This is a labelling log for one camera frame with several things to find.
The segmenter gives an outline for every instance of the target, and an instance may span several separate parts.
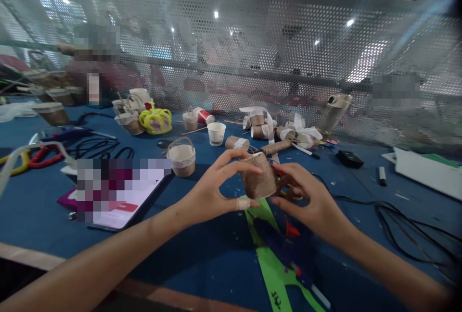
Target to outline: forearm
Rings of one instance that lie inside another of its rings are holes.
[[[412,311],[441,311],[449,300],[450,294],[441,284],[359,230],[349,237],[341,250]]]
[[[175,204],[83,251],[0,304],[0,311],[91,311],[162,244],[183,230]]]

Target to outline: yellow scissors handle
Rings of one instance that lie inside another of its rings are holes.
[[[14,168],[13,170],[11,170],[11,176],[21,174],[21,173],[25,172],[29,168],[29,159],[30,159],[29,158],[29,153],[30,153],[30,150],[26,150],[23,153],[21,153],[21,161],[22,161],[23,164],[21,166],[17,167],[17,168]],[[0,158],[0,166],[4,165],[6,163],[6,161],[8,160],[8,157],[9,157],[9,155],[5,156],[3,158]]]

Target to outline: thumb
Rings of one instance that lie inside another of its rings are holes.
[[[249,198],[233,198],[226,200],[227,209],[231,211],[242,211],[247,210],[248,208],[258,208],[260,203],[256,200]]]
[[[280,198],[280,197],[271,197],[269,199],[273,205],[278,206],[281,210],[286,211],[289,215],[301,220],[303,216],[303,208],[292,204],[290,201]]]

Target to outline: metal perforated panel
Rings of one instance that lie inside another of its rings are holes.
[[[462,144],[460,20],[435,12],[441,5],[29,0],[33,10],[28,11],[22,1],[2,3],[30,41],[43,46],[73,42],[76,26],[105,25],[120,32],[123,75],[137,77],[116,78],[116,88],[148,87],[157,104],[172,110],[202,106],[237,118],[238,107],[262,105],[280,122],[299,112],[314,125],[329,95],[347,92],[356,107],[337,134],[431,150]],[[62,63],[58,53],[54,56]],[[396,76],[392,87],[418,80],[420,100],[412,106],[378,105],[372,92],[383,75]]]

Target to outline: scissors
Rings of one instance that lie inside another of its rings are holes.
[[[53,134],[52,137],[57,138],[57,141],[60,141],[58,138],[59,134]],[[29,140],[29,145],[32,144],[37,144],[41,141],[46,139],[46,134],[45,132],[38,132],[33,135],[33,137]],[[64,158],[64,155],[62,153],[59,153],[55,155],[53,158],[43,161],[43,158],[45,158],[50,151],[55,149],[56,147],[53,146],[44,146],[40,148],[40,150],[37,152],[36,155],[33,157],[30,156],[31,150],[25,150],[24,152],[21,153],[21,166],[14,168],[11,171],[11,176],[19,175],[23,172],[25,172],[27,169],[38,169],[38,168],[44,168],[47,166],[50,166],[52,164],[55,164],[62,160]],[[5,156],[0,159],[0,166],[4,165],[6,161],[8,160],[10,155]]]

